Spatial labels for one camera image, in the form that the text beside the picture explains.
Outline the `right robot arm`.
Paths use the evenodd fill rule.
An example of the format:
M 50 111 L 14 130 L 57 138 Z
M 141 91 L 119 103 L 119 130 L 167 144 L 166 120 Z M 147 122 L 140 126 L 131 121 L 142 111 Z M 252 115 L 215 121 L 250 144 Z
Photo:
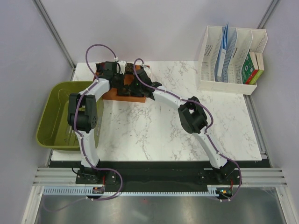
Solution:
M 207 114 L 211 115 L 209 110 L 195 96 L 184 99 L 166 90 L 161 83 L 152 82 L 148 76 L 149 73 L 150 69 L 146 66 L 142 66 L 139 70 L 134 68 L 134 75 L 137 79 L 136 89 L 145 97 L 164 103 L 178 111 L 182 128 L 192 134 L 206 152 L 214 170 L 215 180 L 221 184 L 226 183 L 231 178 L 235 166 L 230 158 L 223 155 L 220 146 L 208 131 L 214 122 L 212 116 L 210 116 L 211 123 L 207 121 Z

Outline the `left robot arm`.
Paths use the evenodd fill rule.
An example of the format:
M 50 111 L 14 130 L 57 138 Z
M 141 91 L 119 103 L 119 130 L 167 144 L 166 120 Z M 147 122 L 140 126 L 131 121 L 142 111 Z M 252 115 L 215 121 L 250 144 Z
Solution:
M 86 178 L 99 183 L 103 173 L 97 168 L 100 161 L 96 153 L 94 129 L 98 123 L 97 101 L 112 88 L 123 84 L 125 61 L 105 62 L 102 74 L 83 91 L 69 96 L 67 122 L 74 130 L 81 151 L 81 165 L 90 168 Z

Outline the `wooden compartment tray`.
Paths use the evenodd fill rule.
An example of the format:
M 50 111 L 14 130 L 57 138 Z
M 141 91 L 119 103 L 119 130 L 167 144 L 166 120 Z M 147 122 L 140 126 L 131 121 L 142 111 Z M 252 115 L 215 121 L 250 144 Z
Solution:
M 140 65 L 134 65 L 134 70 L 139 70 L 139 69 L 141 69 Z M 124 84 L 126 84 L 128 86 L 130 95 L 129 96 L 117 96 L 116 95 L 117 89 L 112 87 L 112 78 L 115 73 L 117 73 L 117 63 L 111 63 L 111 62 L 96 63 L 96 71 L 95 71 L 96 77 L 94 77 L 93 79 L 96 79 L 99 77 L 102 79 L 107 78 L 109 81 L 109 91 L 102 93 L 101 98 L 103 100 L 144 103 L 145 97 L 136 97 L 136 96 L 133 96 L 133 94 L 130 92 L 130 84 L 134 80 L 138 80 L 135 77 L 135 74 L 133 74 L 133 75 L 125 74 Z

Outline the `rolled dark gold tie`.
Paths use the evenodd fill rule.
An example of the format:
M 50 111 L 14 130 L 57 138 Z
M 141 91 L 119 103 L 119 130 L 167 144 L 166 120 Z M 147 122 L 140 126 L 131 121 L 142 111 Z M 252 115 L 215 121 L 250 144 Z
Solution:
M 125 74 L 126 75 L 133 75 L 134 74 L 134 64 L 127 63 L 125 66 Z

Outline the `olive green plastic basket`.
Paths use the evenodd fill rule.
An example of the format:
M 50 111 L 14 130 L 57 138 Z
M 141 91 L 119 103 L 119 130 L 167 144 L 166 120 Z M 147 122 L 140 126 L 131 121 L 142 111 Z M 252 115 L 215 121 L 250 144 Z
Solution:
M 48 97 L 36 132 L 37 143 L 45 148 L 79 151 L 79 142 L 68 125 L 69 96 L 84 91 L 92 81 L 62 82 L 55 85 Z

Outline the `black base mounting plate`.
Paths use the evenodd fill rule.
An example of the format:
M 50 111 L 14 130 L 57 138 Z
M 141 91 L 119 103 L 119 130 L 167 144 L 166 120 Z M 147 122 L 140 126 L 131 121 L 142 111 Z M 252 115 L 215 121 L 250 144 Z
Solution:
M 144 187 L 145 190 L 154 188 L 155 190 L 170 189 L 166 184 L 169 181 L 179 181 L 179 172 L 171 173 L 171 169 L 181 168 L 184 177 L 191 176 L 189 182 L 182 182 L 186 189 L 194 189 L 200 187 L 206 181 L 198 178 L 196 175 L 205 168 L 210 168 L 207 172 L 208 180 L 213 183 L 220 183 L 215 178 L 215 173 L 207 161 L 102 161 L 98 165 L 98 170 L 92 168 L 84 168 L 81 166 L 77 171 L 79 182 L 87 181 L 91 183 L 104 182 L 109 183 L 108 175 L 116 172 L 116 183 L 112 187 L 113 191 L 117 190 L 137 190 L 139 187 Z M 223 184 L 229 187 L 236 184 L 239 171 L 236 166 L 228 179 L 224 180 Z

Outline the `blue paper folder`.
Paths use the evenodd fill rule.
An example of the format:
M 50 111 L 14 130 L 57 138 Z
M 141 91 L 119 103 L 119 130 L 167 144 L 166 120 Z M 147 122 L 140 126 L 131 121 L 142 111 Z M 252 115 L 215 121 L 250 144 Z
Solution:
M 236 28 L 228 23 L 222 28 L 222 39 L 214 68 L 216 82 L 228 83 L 228 66 L 231 61 L 237 40 Z

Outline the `green white book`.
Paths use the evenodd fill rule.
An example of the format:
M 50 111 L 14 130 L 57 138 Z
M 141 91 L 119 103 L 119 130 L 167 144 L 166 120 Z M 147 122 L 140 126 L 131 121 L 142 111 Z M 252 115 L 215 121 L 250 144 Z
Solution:
M 242 83 L 249 84 L 253 76 L 258 72 L 258 63 L 256 60 L 256 53 L 249 52 L 245 58 L 241 75 Z

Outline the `white plastic file organizer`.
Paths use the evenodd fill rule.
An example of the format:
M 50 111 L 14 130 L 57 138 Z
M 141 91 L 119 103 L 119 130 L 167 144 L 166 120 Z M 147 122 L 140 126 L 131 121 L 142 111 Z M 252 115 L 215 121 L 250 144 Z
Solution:
M 198 59 L 199 88 L 251 95 L 257 85 L 244 84 L 242 67 L 249 52 L 263 53 L 265 29 L 207 26 Z

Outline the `red spine book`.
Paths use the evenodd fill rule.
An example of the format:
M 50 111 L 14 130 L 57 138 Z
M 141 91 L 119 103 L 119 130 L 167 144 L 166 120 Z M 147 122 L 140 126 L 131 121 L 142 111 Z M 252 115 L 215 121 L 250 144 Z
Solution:
M 256 62 L 258 65 L 258 71 L 256 72 L 256 74 L 252 77 L 251 81 L 249 82 L 250 85 L 256 84 L 257 79 L 264 72 L 264 61 L 263 61 L 262 53 L 255 53 L 255 57 L 256 57 Z

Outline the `aluminium rail frame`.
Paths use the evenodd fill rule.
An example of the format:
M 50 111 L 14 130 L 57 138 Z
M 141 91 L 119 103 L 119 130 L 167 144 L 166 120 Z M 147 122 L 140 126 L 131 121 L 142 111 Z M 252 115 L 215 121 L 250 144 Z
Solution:
M 139 187 L 137 190 L 132 191 L 204 191 L 207 187 L 216 187 L 217 189 L 225 188 L 228 185 L 223 183 L 213 183 L 207 178 L 207 172 L 211 171 L 210 168 L 205 168 L 203 171 L 200 171 L 196 176 L 204 181 L 200 187 L 195 187 L 194 189 L 186 189 L 182 185 L 182 182 L 189 182 L 191 176 L 184 177 L 181 168 L 171 169 L 171 173 L 179 172 L 180 180 L 169 181 L 167 186 L 170 189 L 166 190 L 155 190 L 150 188 L 145 190 L 144 187 Z M 112 190 L 112 187 L 116 183 L 116 172 L 108 175 L 109 183 L 105 184 L 104 182 L 95 183 L 92 181 L 88 183 L 87 181 L 79 182 L 79 176 L 76 175 L 70 168 L 38 168 L 33 186 L 31 188 L 30 196 L 27 202 L 27 206 L 22 218 L 23 224 L 33 224 L 36 221 L 38 209 L 42 201 L 43 188 L 46 186 L 92 186 L 92 187 L 106 187 L 109 190 Z M 244 188 L 276 188 L 278 192 L 285 192 L 287 183 L 283 175 L 283 171 L 279 168 L 242 168 L 241 174 L 237 175 L 237 180 L 235 187 L 244 187 Z

